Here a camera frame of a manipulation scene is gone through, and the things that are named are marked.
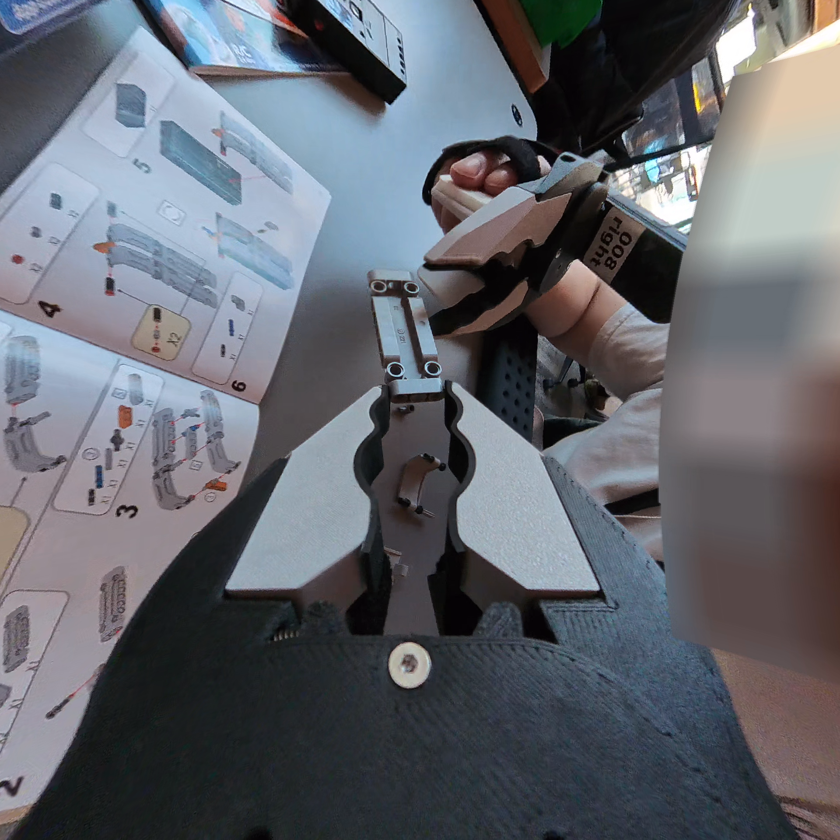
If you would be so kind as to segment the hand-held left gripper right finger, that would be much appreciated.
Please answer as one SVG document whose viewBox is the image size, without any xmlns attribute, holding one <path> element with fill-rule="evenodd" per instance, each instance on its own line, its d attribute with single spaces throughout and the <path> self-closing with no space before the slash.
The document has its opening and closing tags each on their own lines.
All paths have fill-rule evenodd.
<svg viewBox="0 0 840 840">
<path fill-rule="evenodd" d="M 444 397 L 457 486 L 445 551 L 429 576 L 438 632 L 469 635 L 498 602 L 529 616 L 541 601 L 599 598 L 540 452 L 461 385 L 447 382 Z"/>
</svg>

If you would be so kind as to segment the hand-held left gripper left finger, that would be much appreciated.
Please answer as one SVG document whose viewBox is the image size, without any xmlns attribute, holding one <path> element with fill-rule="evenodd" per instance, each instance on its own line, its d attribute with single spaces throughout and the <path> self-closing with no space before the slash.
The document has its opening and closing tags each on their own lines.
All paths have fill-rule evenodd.
<svg viewBox="0 0 840 840">
<path fill-rule="evenodd" d="M 299 615 L 320 601 L 354 634 L 384 631 L 392 588 L 372 484 L 390 422 L 383 385 L 295 448 L 239 555 L 226 592 L 289 600 Z"/>
</svg>

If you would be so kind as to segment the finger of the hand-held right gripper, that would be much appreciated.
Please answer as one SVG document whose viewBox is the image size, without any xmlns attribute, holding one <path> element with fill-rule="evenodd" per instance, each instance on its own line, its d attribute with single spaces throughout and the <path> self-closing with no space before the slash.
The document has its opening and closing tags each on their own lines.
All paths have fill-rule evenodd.
<svg viewBox="0 0 840 840">
<path fill-rule="evenodd" d="M 507 189 L 450 230 L 424 257 L 430 266 L 483 266 L 520 245 L 545 244 L 572 194 L 539 199 L 524 189 Z"/>
<path fill-rule="evenodd" d="M 507 325 L 557 282 L 557 245 L 482 245 L 470 254 L 429 253 L 419 278 L 437 300 L 429 319 L 436 337 L 483 333 Z"/>
</svg>

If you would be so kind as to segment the long grey brick panel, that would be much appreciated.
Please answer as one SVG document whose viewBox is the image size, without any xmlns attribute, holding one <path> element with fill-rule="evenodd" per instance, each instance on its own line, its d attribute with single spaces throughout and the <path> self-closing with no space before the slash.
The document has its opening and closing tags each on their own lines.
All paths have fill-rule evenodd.
<svg viewBox="0 0 840 840">
<path fill-rule="evenodd" d="M 442 367 L 415 277 L 408 271 L 373 269 L 367 279 L 392 403 L 442 399 Z"/>
</svg>

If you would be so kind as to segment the curved grey panel with pins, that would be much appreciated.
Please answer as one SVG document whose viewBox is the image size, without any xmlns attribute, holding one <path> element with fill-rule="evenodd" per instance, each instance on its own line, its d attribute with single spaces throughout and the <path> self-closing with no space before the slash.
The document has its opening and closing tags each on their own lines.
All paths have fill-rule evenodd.
<svg viewBox="0 0 840 840">
<path fill-rule="evenodd" d="M 435 518 L 422 504 L 422 492 L 426 477 L 435 471 L 446 471 L 444 461 L 430 454 L 410 458 L 404 465 L 400 486 L 396 494 L 397 503 L 418 516 Z"/>
</svg>

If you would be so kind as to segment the person's right forearm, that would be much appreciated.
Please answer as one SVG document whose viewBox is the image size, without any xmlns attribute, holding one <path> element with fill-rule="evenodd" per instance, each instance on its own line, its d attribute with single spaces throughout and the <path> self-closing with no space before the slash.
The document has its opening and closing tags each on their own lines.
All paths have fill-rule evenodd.
<svg viewBox="0 0 840 840">
<path fill-rule="evenodd" d="M 647 318 L 579 260 L 526 314 L 619 399 L 662 389 L 669 326 Z"/>
</svg>

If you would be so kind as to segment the person's right hand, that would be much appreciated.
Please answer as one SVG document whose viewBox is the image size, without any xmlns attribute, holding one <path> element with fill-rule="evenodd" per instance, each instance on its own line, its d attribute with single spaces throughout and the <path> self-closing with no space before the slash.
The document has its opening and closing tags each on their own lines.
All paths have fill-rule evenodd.
<svg viewBox="0 0 840 840">
<path fill-rule="evenodd" d="M 551 163 L 541 155 L 538 156 L 538 162 L 538 177 L 547 175 Z M 452 183 L 461 189 L 483 192 L 489 196 L 497 196 L 519 183 L 511 158 L 497 150 L 480 150 L 462 159 L 446 160 L 437 172 L 434 184 L 444 175 L 448 175 Z M 435 197 L 432 198 L 431 207 L 444 234 L 459 223 L 458 217 Z"/>
</svg>

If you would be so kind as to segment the black perforated mat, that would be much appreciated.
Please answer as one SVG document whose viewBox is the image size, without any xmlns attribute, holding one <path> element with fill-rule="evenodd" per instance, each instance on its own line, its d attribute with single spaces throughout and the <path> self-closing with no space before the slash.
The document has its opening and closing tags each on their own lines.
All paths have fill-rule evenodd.
<svg viewBox="0 0 840 840">
<path fill-rule="evenodd" d="M 537 369 L 538 334 L 526 318 L 485 333 L 476 398 L 529 443 Z"/>
</svg>

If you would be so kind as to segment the wooden board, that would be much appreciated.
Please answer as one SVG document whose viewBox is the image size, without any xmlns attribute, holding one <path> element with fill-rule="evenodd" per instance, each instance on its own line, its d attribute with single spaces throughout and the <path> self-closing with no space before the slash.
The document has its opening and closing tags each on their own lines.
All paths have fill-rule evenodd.
<svg viewBox="0 0 840 840">
<path fill-rule="evenodd" d="M 478 1 L 491 33 L 528 94 L 549 78 L 550 47 L 542 47 L 519 1 Z"/>
</svg>

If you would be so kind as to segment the black bag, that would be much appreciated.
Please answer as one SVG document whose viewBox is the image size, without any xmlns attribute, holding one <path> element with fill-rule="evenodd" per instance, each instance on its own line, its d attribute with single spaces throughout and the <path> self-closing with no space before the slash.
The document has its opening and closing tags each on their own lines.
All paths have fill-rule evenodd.
<svg viewBox="0 0 840 840">
<path fill-rule="evenodd" d="M 550 45 L 549 78 L 532 97 L 551 152 L 605 150 L 643 115 L 644 101 L 707 55 L 737 2 L 603 1 L 566 47 Z"/>
</svg>

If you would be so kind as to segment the black control box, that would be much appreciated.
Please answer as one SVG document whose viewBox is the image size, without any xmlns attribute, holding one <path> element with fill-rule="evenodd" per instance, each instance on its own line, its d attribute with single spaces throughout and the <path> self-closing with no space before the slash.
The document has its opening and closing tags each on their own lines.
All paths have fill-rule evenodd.
<svg viewBox="0 0 840 840">
<path fill-rule="evenodd" d="M 387 104 L 406 89 L 403 37 L 369 1 L 289 1 L 289 16 L 332 59 Z"/>
</svg>

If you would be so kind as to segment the green plastic bin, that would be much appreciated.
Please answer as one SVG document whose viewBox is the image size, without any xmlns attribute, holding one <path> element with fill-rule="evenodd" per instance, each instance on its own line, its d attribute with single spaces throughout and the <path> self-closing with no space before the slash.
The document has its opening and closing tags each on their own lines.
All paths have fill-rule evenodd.
<svg viewBox="0 0 840 840">
<path fill-rule="evenodd" d="M 601 12 L 603 1 L 520 1 L 541 47 L 566 47 Z"/>
</svg>

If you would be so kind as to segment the open instruction booklet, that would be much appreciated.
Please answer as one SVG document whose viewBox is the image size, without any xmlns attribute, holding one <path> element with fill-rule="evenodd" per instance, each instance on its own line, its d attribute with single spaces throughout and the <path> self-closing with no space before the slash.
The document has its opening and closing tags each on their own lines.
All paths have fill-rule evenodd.
<svg viewBox="0 0 840 840">
<path fill-rule="evenodd" d="M 243 484 L 329 201 L 143 28 L 2 195 L 2 823 Z"/>
</svg>

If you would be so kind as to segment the blue robot kit box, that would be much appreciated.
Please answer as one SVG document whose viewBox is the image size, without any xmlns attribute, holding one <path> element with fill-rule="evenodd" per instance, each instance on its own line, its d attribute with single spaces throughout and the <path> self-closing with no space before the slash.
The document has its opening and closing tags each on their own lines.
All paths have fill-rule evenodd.
<svg viewBox="0 0 840 840">
<path fill-rule="evenodd" d="M 185 66 L 200 77 L 347 76 L 270 1 L 146 1 Z"/>
</svg>

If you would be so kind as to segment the blue printed sheet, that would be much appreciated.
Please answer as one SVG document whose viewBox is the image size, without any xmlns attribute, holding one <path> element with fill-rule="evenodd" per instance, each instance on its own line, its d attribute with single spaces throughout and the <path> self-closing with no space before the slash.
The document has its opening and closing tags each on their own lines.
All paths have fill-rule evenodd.
<svg viewBox="0 0 840 840">
<path fill-rule="evenodd" d="M 2 1 L 2 34 L 22 36 L 75 12 L 85 1 Z"/>
</svg>

